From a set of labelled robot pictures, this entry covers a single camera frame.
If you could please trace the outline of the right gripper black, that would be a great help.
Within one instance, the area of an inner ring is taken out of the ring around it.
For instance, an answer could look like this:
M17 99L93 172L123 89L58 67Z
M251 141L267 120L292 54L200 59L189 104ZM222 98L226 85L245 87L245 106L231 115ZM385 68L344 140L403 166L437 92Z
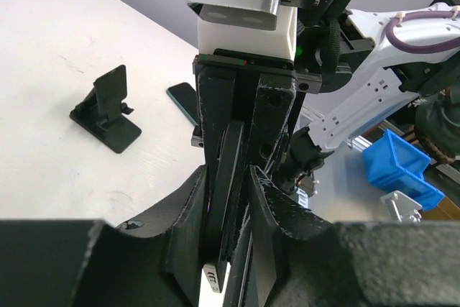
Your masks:
M318 94L322 86L320 74L296 70L294 62L288 59L224 49L215 49L213 54L198 53L193 60L193 73L198 76L201 130L210 192L215 188L221 135L231 118L235 70L266 73L261 75L257 85L247 148L248 163L262 170L270 166L276 156L276 147L288 122L296 88L299 92Z

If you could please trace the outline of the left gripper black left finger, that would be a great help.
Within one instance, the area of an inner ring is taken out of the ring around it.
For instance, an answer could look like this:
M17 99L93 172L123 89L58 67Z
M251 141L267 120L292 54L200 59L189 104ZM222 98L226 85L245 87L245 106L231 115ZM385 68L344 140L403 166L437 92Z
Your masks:
M197 306L207 168L112 227L102 220L3 220L3 306Z

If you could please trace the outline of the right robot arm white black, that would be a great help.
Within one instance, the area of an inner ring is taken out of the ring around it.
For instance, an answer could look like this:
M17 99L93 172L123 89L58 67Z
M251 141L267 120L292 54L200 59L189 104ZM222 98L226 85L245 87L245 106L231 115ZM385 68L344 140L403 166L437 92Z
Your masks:
M247 166L286 193L347 138L382 120L424 89L379 70L450 63L459 39L447 35L459 8L438 2L395 13L345 10L297 32L298 11L266 13L205 4L193 61L210 191L226 190Z

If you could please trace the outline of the black folding phone stand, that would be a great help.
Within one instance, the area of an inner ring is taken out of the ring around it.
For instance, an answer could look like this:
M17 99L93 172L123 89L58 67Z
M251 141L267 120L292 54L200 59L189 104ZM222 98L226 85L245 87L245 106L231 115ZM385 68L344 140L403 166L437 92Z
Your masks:
M90 93L70 112L70 118L110 150L121 154L142 133L127 116L127 69L119 65L93 82Z

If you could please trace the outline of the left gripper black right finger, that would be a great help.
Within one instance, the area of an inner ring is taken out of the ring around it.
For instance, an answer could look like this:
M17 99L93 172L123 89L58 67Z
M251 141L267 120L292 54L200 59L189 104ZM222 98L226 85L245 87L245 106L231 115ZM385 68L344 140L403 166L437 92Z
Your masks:
M331 223L248 172L260 306L457 306L459 223Z

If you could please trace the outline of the black smartphone teal edge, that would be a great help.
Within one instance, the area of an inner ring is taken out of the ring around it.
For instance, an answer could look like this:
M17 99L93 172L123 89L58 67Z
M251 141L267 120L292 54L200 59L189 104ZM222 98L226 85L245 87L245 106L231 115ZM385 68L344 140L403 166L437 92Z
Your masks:
M179 83L169 87L166 93L187 119L197 126L198 106L195 89L189 83Z

